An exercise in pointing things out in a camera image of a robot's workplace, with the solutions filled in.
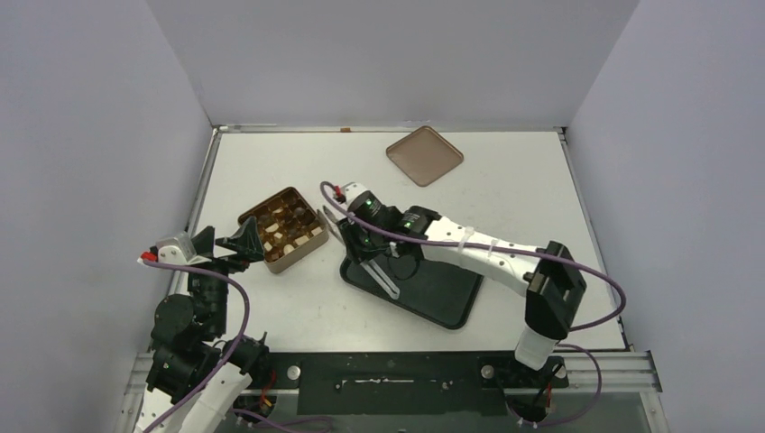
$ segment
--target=gray wall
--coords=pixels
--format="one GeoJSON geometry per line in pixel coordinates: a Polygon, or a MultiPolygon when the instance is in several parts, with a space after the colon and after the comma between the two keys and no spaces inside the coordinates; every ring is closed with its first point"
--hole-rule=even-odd
{"type": "Polygon", "coordinates": [[[643,0],[568,131],[670,426],[762,431],[765,3],[643,0]]]}
{"type": "Polygon", "coordinates": [[[638,0],[148,0],[214,124],[571,122],[638,0]]]}
{"type": "Polygon", "coordinates": [[[2,431],[111,431],[210,126],[143,1],[0,5],[2,431]]]}

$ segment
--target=white tabletop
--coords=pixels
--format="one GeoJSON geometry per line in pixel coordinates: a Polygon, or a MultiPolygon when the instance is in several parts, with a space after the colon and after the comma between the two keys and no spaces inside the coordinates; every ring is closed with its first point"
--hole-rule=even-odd
{"type": "MultiPolygon", "coordinates": [[[[465,161],[426,188],[416,186],[385,156],[405,133],[223,134],[198,229],[217,236],[237,229],[245,210],[292,186],[313,207],[318,184],[358,181],[385,204],[420,205],[476,230],[519,244],[566,244],[575,259],[599,269],[592,239],[556,133],[448,133],[465,161]]],[[[225,253],[218,249],[216,254],[225,253]]],[[[282,274],[256,263],[233,277],[249,294],[247,335],[268,331],[274,352],[512,350],[523,330],[524,299],[484,280],[470,318],[446,330],[347,285],[338,268],[344,247],[329,241],[282,274]]],[[[575,324],[613,310],[605,284],[586,275],[587,292],[575,324]]],[[[185,291],[186,282],[182,280],[185,291]]],[[[241,325],[242,302],[230,290],[228,335],[241,325]]],[[[567,342],[623,349],[619,325],[572,333],[567,342]]]]}

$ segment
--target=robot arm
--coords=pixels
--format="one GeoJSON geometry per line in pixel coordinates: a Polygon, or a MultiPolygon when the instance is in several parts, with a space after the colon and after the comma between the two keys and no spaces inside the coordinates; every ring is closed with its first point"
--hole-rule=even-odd
{"type": "Polygon", "coordinates": [[[360,263],[392,298],[396,299],[400,290],[372,260],[377,255],[414,255],[421,260],[450,263],[498,281],[526,298],[526,327],[515,347],[519,362],[539,370],[555,345],[567,337],[586,289],[581,272],[550,260],[502,251],[510,248],[570,260],[571,254],[564,245],[550,241],[542,248],[510,243],[478,233],[472,227],[461,226],[424,207],[413,206],[400,212],[396,207],[385,206],[372,191],[359,183],[336,189],[335,200],[366,223],[397,235],[427,241],[424,244],[392,241],[367,231],[348,218],[338,221],[325,209],[327,218],[336,224],[336,237],[346,245],[347,255],[360,263]],[[464,248],[466,243],[488,246],[486,249],[464,248]]]}

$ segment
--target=purple cable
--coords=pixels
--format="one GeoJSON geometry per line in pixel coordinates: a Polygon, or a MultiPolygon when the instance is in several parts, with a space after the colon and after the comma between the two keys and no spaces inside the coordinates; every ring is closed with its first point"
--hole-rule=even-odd
{"type": "Polygon", "coordinates": [[[247,320],[250,318],[250,298],[247,297],[247,292],[244,291],[244,287],[242,287],[241,284],[238,282],[232,280],[231,278],[225,276],[222,273],[210,271],[207,269],[199,269],[192,266],[182,266],[179,264],[169,264],[169,263],[158,263],[158,262],[150,262],[148,260],[144,260],[143,264],[146,266],[152,267],[152,268],[159,268],[159,269],[170,269],[172,271],[182,271],[182,272],[188,272],[188,273],[197,273],[199,275],[207,275],[208,277],[217,278],[219,280],[225,281],[228,284],[231,284],[234,286],[234,288],[239,292],[240,295],[242,295],[242,300],[244,301],[244,318],[242,319],[242,326],[239,327],[239,332],[234,337],[234,340],[231,342],[231,346],[228,347],[228,350],[223,355],[222,358],[220,358],[220,361],[218,361],[217,365],[213,370],[202,380],[202,382],[199,383],[193,390],[189,391],[188,394],[186,394],[185,397],[180,399],[177,403],[175,403],[171,408],[169,408],[165,413],[161,414],[157,419],[154,420],[149,426],[146,427],[146,430],[143,431],[143,433],[149,433],[154,428],[159,426],[164,420],[166,420],[170,415],[172,415],[173,412],[178,410],[181,406],[186,404],[187,401],[191,400],[192,397],[194,397],[197,392],[202,391],[202,389],[207,385],[208,382],[210,382],[210,379],[213,378],[213,376],[216,375],[216,373],[223,368],[224,365],[228,362],[228,358],[231,357],[231,354],[234,353],[236,350],[236,347],[239,345],[239,342],[242,340],[242,336],[244,335],[244,331],[247,329],[247,320]]]}
{"type": "MultiPolygon", "coordinates": [[[[597,362],[597,359],[595,359],[594,355],[589,350],[587,350],[587,349],[585,349],[583,347],[580,347],[578,345],[570,345],[570,344],[567,344],[567,343],[561,343],[561,344],[558,345],[558,347],[566,347],[566,348],[569,348],[569,349],[574,349],[574,350],[576,350],[578,352],[581,352],[581,353],[587,355],[587,357],[589,357],[593,361],[593,364],[595,365],[595,370],[597,371],[597,374],[598,374],[597,388],[595,388],[595,394],[593,395],[593,398],[590,399],[590,402],[587,403],[587,405],[583,409],[581,409],[579,412],[577,412],[576,414],[568,416],[568,417],[565,417],[565,418],[561,418],[561,419],[553,419],[551,421],[537,422],[536,423],[537,427],[559,426],[561,424],[566,424],[568,422],[576,421],[577,419],[582,418],[587,412],[590,411],[590,409],[592,409],[594,407],[594,405],[598,402],[598,400],[600,400],[600,394],[601,394],[601,391],[603,390],[603,372],[601,372],[601,370],[600,370],[600,364],[597,362]]],[[[513,415],[518,417],[518,414],[515,413],[514,410],[510,409],[510,412],[512,412],[513,415]]],[[[519,417],[519,419],[521,419],[521,423],[525,423],[526,425],[529,425],[529,426],[533,426],[535,424],[535,423],[527,421],[527,420],[525,420],[525,419],[523,419],[521,417],[519,417]]]]}
{"type": "MultiPolygon", "coordinates": [[[[393,232],[389,232],[387,230],[383,230],[380,227],[373,226],[366,221],[363,221],[362,219],[358,218],[357,216],[353,215],[352,213],[348,212],[347,210],[343,209],[332,197],[327,194],[327,187],[330,189],[334,189],[334,185],[332,185],[330,182],[327,182],[326,180],[321,182],[319,185],[321,188],[321,195],[324,196],[324,199],[329,202],[329,204],[334,207],[338,212],[346,216],[351,221],[355,222],[356,224],[360,225],[361,227],[375,232],[378,235],[383,235],[389,239],[393,239],[395,241],[400,242],[409,242],[411,244],[421,244],[421,245],[430,245],[430,246],[448,246],[448,247],[458,247],[460,245],[459,242],[447,242],[447,241],[429,241],[427,239],[417,239],[415,237],[408,237],[404,235],[399,235],[393,232]]],[[[574,262],[573,260],[564,259],[563,257],[557,257],[556,255],[552,254],[545,254],[545,253],[537,253],[534,251],[526,251],[526,250],[518,250],[515,248],[507,248],[504,246],[495,246],[492,248],[491,245],[488,244],[477,244],[475,242],[466,242],[464,245],[464,248],[477,248],[479,250],[492,250],[492,251],[498,251],[500,253],[508,253],[508,254],[518,254],[518,255],[528,255],[529,257],[537,257],[539,259],[545,259],[550,260],[552,262],[558,262],[567,264],[569,266],[573,266],[577,268],[580,271],[587,272],[589,274],[594,275],[595,277],[600,278],[601,280],[609,283],[611,287],[613,287],[614,290],[616,290],[616,293],[619,295],[619,305],[616,307],[616,309],[603,316],[602,318],[598,318],[597,320],[593,320],[589,323],[584,323],[583,325],[577,325],[575,327],[571,327],[571,331],[580,331],[582,329],[588,329],[590,327],[596,327],[598,325],[601,325],[612,318],[618,317],[620,314],[622,314],[622,311],[624,311],[624,307],[627,304],[627,297],[624,294],[624,289],[622,289],[622,286],[619,285],[618,282],[616,282],[613,278],[609,277],[608,275],[597,271],[589,266],[583,265],[581,263],[574,262]]]]}
{"type": "Polygon", "coordinates": [[[332,431],[332,419],[330,417],[324,417],[324,416],[317,416],[317,417],[307,417],[307,418],[301,418],[301,419],[293,419],[292,421],[286,421],[282,423],[276,423],[271,421],[270,419],[265,418],[263,415],[257,414],[255,412],[244,410],[244,409],[231,409],[233,413],[240,414],[240,415],[248,415],[250,417],[256,418],[260,420],[258,424],[255,424],[254,428],[276,428],[280,431],[284,431],[287,433],[328,433],[332,431]],[[327,427],[322,430],[293,430],[291,428],[287,428],[287,426],[294,426],[295,424],[304,424],[308,422],[326,422],[327,427]]]}

